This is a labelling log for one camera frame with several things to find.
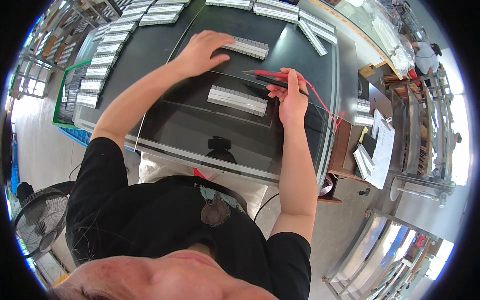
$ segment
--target black t-shirt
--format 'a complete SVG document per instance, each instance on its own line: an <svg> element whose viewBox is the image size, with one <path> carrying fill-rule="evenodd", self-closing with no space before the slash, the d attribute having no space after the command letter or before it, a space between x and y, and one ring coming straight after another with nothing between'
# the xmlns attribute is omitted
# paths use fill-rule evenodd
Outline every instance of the black t-shirt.
<svg viewBox="0 0 480 300"><path fill-rule="evenodd" d="M235 192L196 176L128 186L119 147L96 138L68 201L67 244L80 265L117 255L157 258L205 243L231 276L282 300L307 299L307 240L292 232L266 240L239 203Z"/></svg>

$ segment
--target electric fan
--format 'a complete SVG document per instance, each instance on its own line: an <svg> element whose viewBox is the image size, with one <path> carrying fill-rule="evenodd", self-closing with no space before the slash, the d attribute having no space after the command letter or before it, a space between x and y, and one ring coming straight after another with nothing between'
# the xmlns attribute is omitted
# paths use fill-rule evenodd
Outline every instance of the electric fan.
<svg viewBox="0 0 480 300"><path fill-rule="evenodd" d="M67 201L62 191L48 187L21 202L14 214L13 230L29 252L24 258L42 256L50 250L65 227Z"/></svg>

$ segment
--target woman's lips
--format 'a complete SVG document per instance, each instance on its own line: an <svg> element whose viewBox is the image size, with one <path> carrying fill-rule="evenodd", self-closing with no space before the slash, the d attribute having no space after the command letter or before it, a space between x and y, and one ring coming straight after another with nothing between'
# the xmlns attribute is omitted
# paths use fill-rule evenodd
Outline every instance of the woman's lips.
<svg viewBox="0 0 480 300"><path fill-rule="evenodd" d="M203 256L198 255L198 254L194 254L194 253L187 253L187 252L176 253L176 254L173 254L173 255L169 255L168 257L185 259L185 260L194 260L194 261L199 262L201 264L205 264L205 265L214 267L215 269L218 269L218 266L216 264L214 264L212 261L210 261L208 258L203 257Z"/></svg>

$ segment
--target red probe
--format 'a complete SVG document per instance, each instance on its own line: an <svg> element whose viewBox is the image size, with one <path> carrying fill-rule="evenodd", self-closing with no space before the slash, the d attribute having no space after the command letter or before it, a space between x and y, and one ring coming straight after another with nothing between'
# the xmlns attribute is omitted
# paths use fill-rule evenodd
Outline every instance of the red probe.
<svg viewBox="0 0 480 300"><path fill-rule="evenodd" d="M283 78L285 79L285 81L287 81L287 78L288 78L288 73L282 73L282 72L269 72L269 71L263 71L263 70L250 70L250 71L242 71L248 75L262 75L262 76L271 76L271 77L279 77L279 78ZM310 87L310 89L312 89L312 91L315 93L315 95L317 96L318 100L320 101L320 103L322 104L322 106L324 107L324 109L328 112L328 114L330 115L330 117L333 119L333 123L335 124L335 129L334 129L334 133L336 132L336 128L337 126L340 124L340 122L342 121L342 119L340 119L338 121L338 123L336 122L336 119L335 117L332 115L332 113L328 110L327 106L325 106L325 104L323 103L323 101L320 99L320 96L318 96L317 92L315 91L315 88L313 87L312 84L310 84L306 79L304 78L299 78L300 81L305 81L308 86Z"/></svg>

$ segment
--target paper sheet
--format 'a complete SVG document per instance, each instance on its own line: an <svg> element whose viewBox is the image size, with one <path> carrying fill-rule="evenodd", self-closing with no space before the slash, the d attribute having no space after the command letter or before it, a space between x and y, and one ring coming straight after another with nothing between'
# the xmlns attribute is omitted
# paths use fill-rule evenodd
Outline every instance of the paper sheet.
<svg viewBox="0 0 480 300"><path fill-rule="evenodd" d="M377 146L375 147L372 157L375 169L372 175L367 176L365 179L379 190L384 188L388 169L390 168L390 160L392 159L393 141L395 139L395 129L390 125L387 127L382 120L384 120L382 114L376 109L373 116L372 128L372 137L377 140Z"/></svg>

